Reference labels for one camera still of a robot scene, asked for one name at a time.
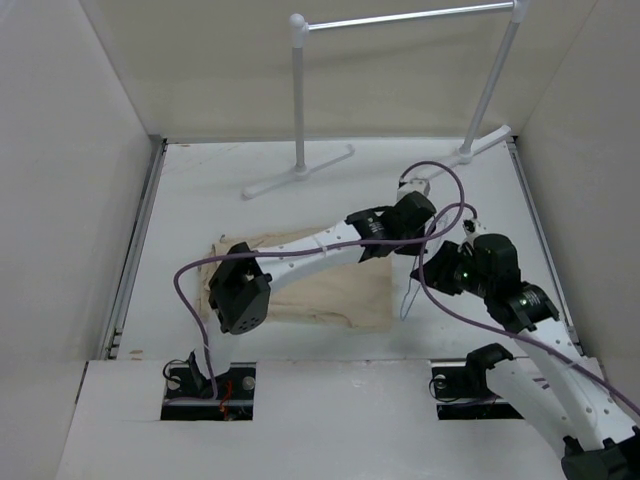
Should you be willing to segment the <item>beige trousers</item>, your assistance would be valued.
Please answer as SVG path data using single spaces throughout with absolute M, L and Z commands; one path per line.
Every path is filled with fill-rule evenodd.
M 316 233 L 313 227 L 253 237 L 221 236 L 207 257 L 226 254 L 231 246 L 247 242 L 249 248 L 273 247 Z M 200 288 L 195 309 L 203 323 L 213 313 L 209 303 L 209 281 L 219 263 L 197 268 Z M 306 277 L 271 295 L 267 322 L 336 325 L 371 333 L 391 329 L 392 261 L 374 258 L 361 264 L 337 266 Z

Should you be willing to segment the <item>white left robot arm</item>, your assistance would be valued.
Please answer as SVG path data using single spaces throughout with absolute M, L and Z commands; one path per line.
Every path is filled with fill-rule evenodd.
M 436 207 L 413 191 L 396 204 L 368 208 L 306 237 L 271 247 L 241 242 L 227 252 L 196 263 L 213 265 L 207 302 L 214 319 L 202 322 L 204 364 L 190 375 L 190 386 L 206 399 L 224 387 L 231 364 L 232 338 L 261 326 L 275 293 L 333 267 L 384 258 L 406 246 L 417 246 Z

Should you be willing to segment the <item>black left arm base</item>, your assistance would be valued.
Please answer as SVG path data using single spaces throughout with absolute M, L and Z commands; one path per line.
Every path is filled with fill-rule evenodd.
M 217 394 L 211 379 L 201 372 L 192 352 L 186 360 L 165 364 L 165 391 L 160 419 L 163 421 L 251 421 L 254 414 L 256 364 L 232 363 L 216 377 Z

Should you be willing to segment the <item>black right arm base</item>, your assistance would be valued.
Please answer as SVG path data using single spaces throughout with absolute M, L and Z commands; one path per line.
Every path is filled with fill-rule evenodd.
M 435 362 L 428 388 L 440 421 L 522 420 L 505 400 L 489 390 L 486 373 L 514 357 L 494 343 L 469 353 L 464 361 Z

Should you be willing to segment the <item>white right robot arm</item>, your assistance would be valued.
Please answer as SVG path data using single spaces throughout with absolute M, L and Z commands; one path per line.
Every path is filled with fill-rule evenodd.
M 588 370 L 549 296 L 521 277 L 515 246 L 501 234 L 446 241 L 411 274 L 425 291 L 480 298 L 496 322 L 537 367 L 540 385 L 498 343 L 466 357 L 473 394 L 506 400 L 558 456 L 568 479 L 636 479 L 639 426 L 618 406 L 622 396 Z

